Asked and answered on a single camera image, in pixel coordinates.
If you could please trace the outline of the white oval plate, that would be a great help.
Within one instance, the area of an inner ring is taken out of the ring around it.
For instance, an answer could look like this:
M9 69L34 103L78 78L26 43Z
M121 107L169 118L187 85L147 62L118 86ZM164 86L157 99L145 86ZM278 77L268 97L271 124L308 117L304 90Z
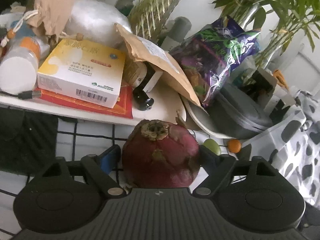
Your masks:
M185 109L191 116L193 122L199 126L200 129L202 129L204 132L206 132L208 135L211 135L215 138L219 139L232 139L233 137L230 137L228 135L225 135L223 133L220 133L214 123L212 122L210 116L208 113L202 109L201 107L196 106L189 100L187 100L185 97L181 96L181 99L183 101L183 104L185 106Z

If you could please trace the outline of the green bamboo plant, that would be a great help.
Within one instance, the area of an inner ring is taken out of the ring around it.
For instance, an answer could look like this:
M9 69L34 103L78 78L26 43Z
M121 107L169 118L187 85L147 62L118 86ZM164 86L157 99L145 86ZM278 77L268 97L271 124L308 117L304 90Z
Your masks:
M223 15L231 16L240 26L252 23L261 28L268 14L277 15L271 37L255 57L255 65L265 68L276 52L284 53L297 33L307 37L311 49L319 38L319 0L214 0Z

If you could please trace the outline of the dark grey zip case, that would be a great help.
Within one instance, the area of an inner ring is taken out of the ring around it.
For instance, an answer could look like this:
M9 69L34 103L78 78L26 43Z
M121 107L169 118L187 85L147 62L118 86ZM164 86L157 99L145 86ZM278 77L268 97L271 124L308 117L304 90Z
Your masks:
M273 126L261 106L229 83L218 91L206 111L215 127L233 138L250 139Z

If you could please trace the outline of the far green jujube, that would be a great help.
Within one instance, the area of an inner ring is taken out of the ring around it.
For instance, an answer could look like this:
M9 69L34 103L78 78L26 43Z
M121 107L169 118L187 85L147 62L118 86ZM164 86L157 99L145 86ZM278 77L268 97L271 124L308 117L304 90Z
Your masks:
M215 140L207 139L204 141L203 146L208 148L214 154L221 155L220 145Z

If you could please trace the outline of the yellow white medicine box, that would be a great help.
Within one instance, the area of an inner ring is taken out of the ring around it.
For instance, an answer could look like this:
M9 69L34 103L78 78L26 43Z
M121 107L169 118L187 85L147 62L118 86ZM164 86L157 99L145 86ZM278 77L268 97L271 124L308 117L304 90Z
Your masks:
M125 53L88 40L63 39L37 72L37 85L57 94L113 108Z

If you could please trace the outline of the purple snack bag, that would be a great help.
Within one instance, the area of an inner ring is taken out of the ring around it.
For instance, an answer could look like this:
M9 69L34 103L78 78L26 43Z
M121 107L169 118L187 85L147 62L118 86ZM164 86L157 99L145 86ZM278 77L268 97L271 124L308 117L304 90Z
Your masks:
M245 31L230 16L218 18L169 51L202 107L210 105L231 72L259 51L260 29Z

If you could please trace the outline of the red dragon fruit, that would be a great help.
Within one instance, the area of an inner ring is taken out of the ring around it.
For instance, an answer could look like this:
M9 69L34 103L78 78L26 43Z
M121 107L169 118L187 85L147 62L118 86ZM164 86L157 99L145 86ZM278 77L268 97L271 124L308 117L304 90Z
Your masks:
M200 147L179 124L142 120L122 149L127 182L140 188L189 187L200 170Z

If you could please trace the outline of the small black bottle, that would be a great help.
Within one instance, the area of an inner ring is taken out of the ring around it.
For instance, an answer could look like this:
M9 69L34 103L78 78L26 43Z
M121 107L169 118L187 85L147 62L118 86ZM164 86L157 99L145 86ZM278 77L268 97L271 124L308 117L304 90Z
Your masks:
M138 87L133 90L133 98L138 105L140 111L148 111L152 109L154 104L153 98L148 97L144 90L139 89Z

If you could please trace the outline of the right glass vase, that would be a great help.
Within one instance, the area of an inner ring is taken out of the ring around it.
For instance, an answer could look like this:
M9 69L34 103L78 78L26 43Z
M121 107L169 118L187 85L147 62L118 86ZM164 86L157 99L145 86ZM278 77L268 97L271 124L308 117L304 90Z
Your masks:
M138 0L128 19L132 32L147 40L157 40L180 0Z

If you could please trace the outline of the brown drawstring bag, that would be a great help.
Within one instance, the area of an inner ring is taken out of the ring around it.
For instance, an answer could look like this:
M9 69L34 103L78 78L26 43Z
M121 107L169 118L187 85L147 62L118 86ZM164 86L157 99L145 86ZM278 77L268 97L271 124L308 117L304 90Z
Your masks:
M27 9L38 14L27 20L36 36L58 37L71 15L75 0L29 0Z

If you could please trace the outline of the brown paper envelope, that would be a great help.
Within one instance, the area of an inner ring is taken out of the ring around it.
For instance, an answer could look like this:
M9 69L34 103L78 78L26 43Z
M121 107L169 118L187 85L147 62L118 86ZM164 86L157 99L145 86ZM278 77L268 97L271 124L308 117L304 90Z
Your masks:
M130 59L134 62L148 62L163 70L162 80L173 90L184 96L194 105L201 107L190 81L177 61L151 41L128 32L119 23L115 24L123 38Z

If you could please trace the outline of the white cylindrical bottle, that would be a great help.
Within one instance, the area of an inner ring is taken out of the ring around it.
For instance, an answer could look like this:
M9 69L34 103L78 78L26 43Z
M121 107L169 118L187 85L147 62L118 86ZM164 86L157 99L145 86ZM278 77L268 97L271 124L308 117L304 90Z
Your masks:
M13 42L1 61L1 90L19 94L33 90L39 68L40 46L32 37Z

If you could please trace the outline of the cow print cloth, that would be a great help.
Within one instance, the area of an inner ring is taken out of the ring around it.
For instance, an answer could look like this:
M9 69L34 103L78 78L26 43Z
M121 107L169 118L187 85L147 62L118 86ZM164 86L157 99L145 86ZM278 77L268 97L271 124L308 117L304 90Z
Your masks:
M319 208L319 100L299 91L283 120L243 142L237 158L266 159L302 195Z

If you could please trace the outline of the white plastic bag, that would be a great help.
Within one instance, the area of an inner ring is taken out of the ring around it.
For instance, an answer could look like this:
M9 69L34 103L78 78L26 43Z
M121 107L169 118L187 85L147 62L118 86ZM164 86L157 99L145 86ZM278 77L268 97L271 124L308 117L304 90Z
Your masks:
M64 32L67 35L80 33L85 40L115 48L123 40L116 31L116 23L132 31L127 17L114 6L96 0L75 0Z

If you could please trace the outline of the small kumquat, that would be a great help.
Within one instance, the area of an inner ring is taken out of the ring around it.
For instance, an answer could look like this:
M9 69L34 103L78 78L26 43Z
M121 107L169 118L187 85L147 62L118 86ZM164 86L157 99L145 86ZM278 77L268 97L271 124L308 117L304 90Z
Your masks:
M231 139L227 142L227 148L229 152L237 154L240 152L242 144L238 139Z

